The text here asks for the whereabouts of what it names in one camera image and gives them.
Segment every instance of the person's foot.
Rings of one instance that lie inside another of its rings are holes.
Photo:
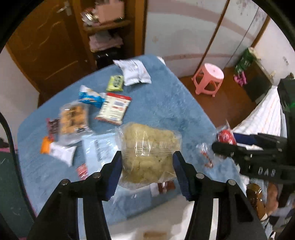
[[[265,204],[265,212],[269,216],[278,208],[278,189],[275,184],[269,183],[267,187],[267,199]]]

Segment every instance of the brown bottle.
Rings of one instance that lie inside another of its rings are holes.
[[[262,201],[262,190],[259,185],[250,183],[247,185],[246,195],[250,201],[252,207],[257,213],[258,218],[263,221],[267,217],[265,212],[265,206]]]

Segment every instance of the door handle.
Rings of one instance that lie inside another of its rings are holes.
[[[72,10],[71,10],[71,7],[70,7],[70,3],[69,3],[69,1],[65,1],[65,2],[64,2],[64,5],[65,5],[65,6],[62,7],[61,9],[59,9],[59,10],[57,11],[57,13],[60,13],[60,12],[62,12],[62,11],[65,10],[65,12],[67,13],[68,16],[72,15]]]

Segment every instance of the green snack package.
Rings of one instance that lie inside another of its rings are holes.
[[[109,92],[123,91],[123,78],[122,75],[111,76],[106,90]]]

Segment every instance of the pink plastic stool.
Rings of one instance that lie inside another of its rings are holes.
[[[198,84],[196,81],[196,77],[199,75],[203,75],[203,78]],[[194,82],[196,86],[196,94],[199,95],[200,93],[205,93],[215,97],[215,94],[217,93],[218,89],[220,88],[222,84],[223,78],[224,78],[224,74],[219,67],[211,63],[205,63],[199,68],[199,70],[196,72],[196,74],[192,78],[192,81]],[[215,87],[215,90],[214,91],[205,90],[205,87],[208,84],[213,84]]]

